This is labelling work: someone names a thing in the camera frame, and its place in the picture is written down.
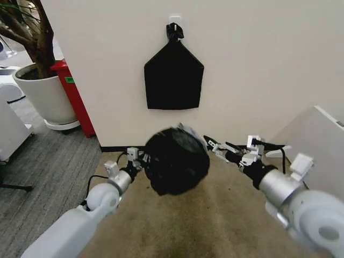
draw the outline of chair leg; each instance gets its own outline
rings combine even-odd
[[[25,190],[26,192],[30,192],[30,191],[32,191],[33,186],[29,185],[27,187],[23,187],[21,185],[0,184],[0,188],[19,189],[19,190]]]

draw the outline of floor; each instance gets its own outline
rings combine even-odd
[[[119,153],[103,153],[103,163]],[[280,165],[279,159],[269,163]],[[103,182],[95,178],[93,185]],[[264,196],[234,164],[211,155],[209,174],[181,196],[159,197],[144,173],[80,254],[93,257],[328,257],[299,247],[264,209]]]
[[[0,189],[0,257],[18,257],[67,210],[83,200],[101,152],[97,138],[81,130],[69,135],[48,129],[27,98],[10,104],[34,126],[28,138],[1,166],[4,183],[33,185],[32,192]]]

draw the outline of black plastic bag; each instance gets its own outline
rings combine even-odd
[[[165,129],[146,143],[146,176],[159,194],[179,195],[194,188],[207,174],[210,159],[203,139],[190,127]]]
[[[169,42],[145,64],[149,109],[183,110],[199,106],[204,66],[179,39],[183,30],[175,23],[166,26]]]

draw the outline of metal cylinder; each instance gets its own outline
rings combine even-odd
[[[114,185],[119,191],[120,195],[122,195],[131,184],[131,178],[126,171],[121,170],[115,178],[109,177],[108,183]]]
[[[267,173],[259,184],[259,189],[276,208],[281,207],[294,191],[302,187],[302,183],[282,174],[277,169]]]

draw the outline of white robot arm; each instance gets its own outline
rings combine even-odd
[[[312,158],[298,154],[290,167],[292,174],[288,176],[261,162],[265,143],[259,136],[248,137],[246,151],[228,142],[219,144],[209,137],[204,138],[216,156],[236,163],[239,170],[253,180],[253,186],[267,199],[267,212],[296,242],[314,251],[326,249],[334,257],[344,257],[344,203],[304,185],[302,179],[314,165]]]
[[[107,183],[94,186],[82,204],[63,214],[21,257],[77,257],[93,237],[99,222],[115,212],[122,195],[141,170],[138,157],[137,148],[128,148],[128,166],[124,170],[119,170],[116,162],[105,163]]]

